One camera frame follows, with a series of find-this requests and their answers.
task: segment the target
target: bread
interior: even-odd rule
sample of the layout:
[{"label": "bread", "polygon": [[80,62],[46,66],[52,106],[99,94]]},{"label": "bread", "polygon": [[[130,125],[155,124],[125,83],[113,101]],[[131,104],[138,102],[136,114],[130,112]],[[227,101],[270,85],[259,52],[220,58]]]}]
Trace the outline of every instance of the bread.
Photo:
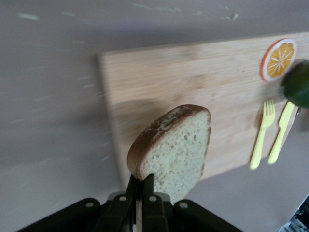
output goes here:
[{"label": "bread", "polygon": [[210,112],[197,105],[169,111],[133,142],[127,166],[142,181],[154,174],[154,191],[182,200],[199,181],[210,138]]}]

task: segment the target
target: gray surface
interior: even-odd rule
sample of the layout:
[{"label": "gray surface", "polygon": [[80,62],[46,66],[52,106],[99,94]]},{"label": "gray surface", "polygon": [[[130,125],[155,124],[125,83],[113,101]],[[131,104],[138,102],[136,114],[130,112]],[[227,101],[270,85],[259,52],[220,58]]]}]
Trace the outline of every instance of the gray surface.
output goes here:
[{"label": "gray surface", "polygon": [[[306,0],[2,0],[0,231],[121,189],[99,53],[308,31],[308,8]],[[276,165],[204,181],[192,199],[248,231],[283,224],[309,192],[309,132],[301,123]]]}]

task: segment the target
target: knife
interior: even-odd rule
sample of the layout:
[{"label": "knife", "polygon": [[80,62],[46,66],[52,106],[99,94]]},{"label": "knife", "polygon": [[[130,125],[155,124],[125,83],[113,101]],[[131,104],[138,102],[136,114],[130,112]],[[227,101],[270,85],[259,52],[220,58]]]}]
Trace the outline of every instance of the knife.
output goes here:
[{"label": "knife", "polygon": [[277,135],[276,141],[272,147],[272,150],[270,152],[269,158],[268,158],[268,164],[274,164],[277,159],[278,159],[278,155],[281,149],[281,144],[283,141],[283,137],[286,131],[286,128],[288,126],[288,123],[290,121],[293,109],[294,109],[294,104],[291,103],[290,101],[288,101],[284,107],[284,110],[281,114],[281,117],[279,119],[279,133]]}]

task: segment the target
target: wooden cutting board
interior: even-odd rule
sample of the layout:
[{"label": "wooden cutting board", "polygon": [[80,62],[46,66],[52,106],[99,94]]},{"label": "wooden cutting board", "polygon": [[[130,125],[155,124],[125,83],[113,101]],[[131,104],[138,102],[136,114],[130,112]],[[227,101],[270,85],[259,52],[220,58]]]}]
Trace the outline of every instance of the wooden cutting board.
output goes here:
[{"label": "wooden cutting board", "polygon": [[201,105],[211,112],[211,140],[202,179],[250,162],[261,106],[273,98],[276,123],[266,132],[262,157],[267,156],[286,99],[281,82],[264,82],[259,69],[264,53],[282,38],[296,41],[296,59],[309,58],[309,32],[103,54],[102,78],[124,186],[130,177],[126,156],[135,138],[181,104]]}]

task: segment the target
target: knife handle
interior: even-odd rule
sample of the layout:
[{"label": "knife handle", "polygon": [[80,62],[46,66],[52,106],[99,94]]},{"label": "knife handle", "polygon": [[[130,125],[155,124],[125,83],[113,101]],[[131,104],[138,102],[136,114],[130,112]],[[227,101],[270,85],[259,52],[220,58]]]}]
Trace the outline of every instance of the knife handle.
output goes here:
[{"label": "knife handle", "polygon": [[251,170],[257,169],[257,167],[260,165],[265,132],[266,132],[266,129],[261,128],[259,131],[259,134],[257,135],[255,147],[254,147],[251,161],[250,161]]},{"label": "knife handle", "polygon": [[286,129],[280,129],[279,130],[276,141],[275,141],[275,143],[272,147],[272,150],[269,154],[268,164],[274,164],[277,161],[285,131],[286,131]]}]

